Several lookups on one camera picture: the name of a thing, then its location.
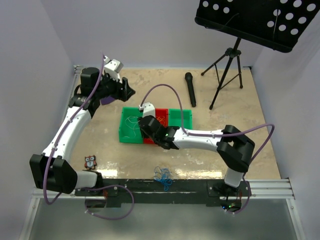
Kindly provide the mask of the red bin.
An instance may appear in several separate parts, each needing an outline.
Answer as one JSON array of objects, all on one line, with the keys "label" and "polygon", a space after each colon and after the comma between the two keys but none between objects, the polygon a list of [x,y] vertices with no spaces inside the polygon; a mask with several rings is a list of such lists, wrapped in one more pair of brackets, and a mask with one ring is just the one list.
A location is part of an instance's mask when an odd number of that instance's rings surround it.
[{"label": "red bin", "polygon": [[[155,109],[155,117],[164,127],[168,126],[168,121],[169,121],[168,113],[169,113],[169,110],[167,108],[156,108]],[[151,138],[144,135],[143,136],[143,144],[154,145],[155,143]]]}]

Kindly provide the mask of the green bin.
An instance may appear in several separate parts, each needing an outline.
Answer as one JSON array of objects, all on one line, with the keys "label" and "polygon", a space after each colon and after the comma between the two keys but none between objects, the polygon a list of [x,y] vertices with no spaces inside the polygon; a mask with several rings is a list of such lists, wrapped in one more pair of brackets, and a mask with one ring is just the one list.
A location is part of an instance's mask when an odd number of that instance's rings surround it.
[{"label": "green bin", "polygon": [[[179,108],[168,109],[168,125],[169,126],[182,126],[182,115]],[[185,129],[193,129],[193,114],[190,109],[183,109],[183,126]]]},{"label": "green bin", "polygon": [[143,137],[138,124],[142,113],[137,107],[123,107],[118,129],[118,139],[124,144],[142,144]]}]

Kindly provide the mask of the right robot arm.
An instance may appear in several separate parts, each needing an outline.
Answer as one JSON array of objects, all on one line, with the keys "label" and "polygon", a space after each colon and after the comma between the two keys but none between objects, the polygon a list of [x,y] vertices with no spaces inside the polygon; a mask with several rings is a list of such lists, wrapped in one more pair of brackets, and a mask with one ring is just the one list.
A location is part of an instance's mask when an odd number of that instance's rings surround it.
[{"label": "right robot arm", "polygon": [[249,170],[255,143],[233,125],[222,130],[202,131],[179,126],[163,126],[154,116],[138,118],[141,132],[165,150],[199,149],[218,153],[227,165],[223,192],[230,197],[240,190]]}]

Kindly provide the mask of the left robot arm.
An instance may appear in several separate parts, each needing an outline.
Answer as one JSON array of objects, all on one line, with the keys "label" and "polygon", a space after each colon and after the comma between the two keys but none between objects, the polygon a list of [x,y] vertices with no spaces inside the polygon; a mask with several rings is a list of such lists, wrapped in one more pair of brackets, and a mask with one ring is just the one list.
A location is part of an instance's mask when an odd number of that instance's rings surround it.
[{"label": "left robot arm", "polygon": [[101,174],[87,169],[74,170],[70,158],[101,99],[112,97],[126,102],[135,94],[127,78],[120,77],[122,67],[122,63],[111,60],[102,70],[86,67],[81,71],[80,84],[73,92],[58,132],[41,154],[33,154],[29,160],[36,188],[64,194],[85,188],[92,196],[103,192]]}]

